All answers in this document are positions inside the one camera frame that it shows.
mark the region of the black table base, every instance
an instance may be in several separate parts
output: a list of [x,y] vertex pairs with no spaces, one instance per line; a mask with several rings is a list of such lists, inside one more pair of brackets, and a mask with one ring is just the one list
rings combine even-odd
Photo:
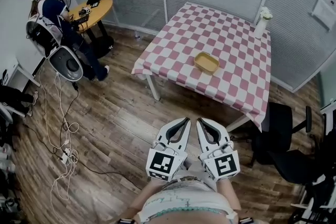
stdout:
[[97,24],[102,33],[102,37],[96,38],[91,29],[86,30],[86,33],[88,34],[89,38],[92,41],[91,46],[93,48],[94,54],[96,55],[97,58],[101,58],[106,54],[108,54],[110,50],[113,48],[114,40],[107,34],[106,29],[101,20],[97,22]]

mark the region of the vase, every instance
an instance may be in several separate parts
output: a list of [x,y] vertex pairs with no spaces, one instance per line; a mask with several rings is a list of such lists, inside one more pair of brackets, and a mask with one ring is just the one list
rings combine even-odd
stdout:
[[265,20],[264,18],[260,18],[256,29],[254,30],[254,37],[255,38],[261,38],[266,30],[268,20]]

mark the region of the yellow table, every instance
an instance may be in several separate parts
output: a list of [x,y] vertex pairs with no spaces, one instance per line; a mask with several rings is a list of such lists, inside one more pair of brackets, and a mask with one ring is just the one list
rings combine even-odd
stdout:
[[[97,7],[91,8],[91,5],[87,5],[86,2],[84,2],[69,11],[69,15],[73,16],[73,20],[78,20],[80,18],[78,12],[84,7],[90,8],[91,12],[89,14],[89,19],[87,22],[79,26],[79,31],[86,32],[88,34],[92,41],[92,48],[95,52],[94,54],[97,58],[105,56],[113,48],[113,38],[107,34],[101,21],[101,19],[103,19],[103,17],[110,11],[112,5],[113,0],[101,0]],[[91,27],[95,24],[98,25],[102,33],[102,37],[96,38],[93,34]]]

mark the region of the yellow tray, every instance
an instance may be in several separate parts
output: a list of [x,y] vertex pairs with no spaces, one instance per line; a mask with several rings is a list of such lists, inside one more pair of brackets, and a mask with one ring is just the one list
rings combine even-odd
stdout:
[[219,62],[210,54],[200,52],[194,58],[194,63],[201,71],[212,75],[219,67]]

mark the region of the red and white tablecloth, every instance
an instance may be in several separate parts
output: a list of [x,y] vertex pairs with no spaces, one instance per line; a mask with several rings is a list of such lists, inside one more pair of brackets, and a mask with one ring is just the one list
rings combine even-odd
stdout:
[[[268,101],[270,34],[254,37],[244,19],[186,3],[135,62],[132,74],[155,74],[242,111],[259,128]],[[194,66],[201,51],[219,60],[211,76]]]

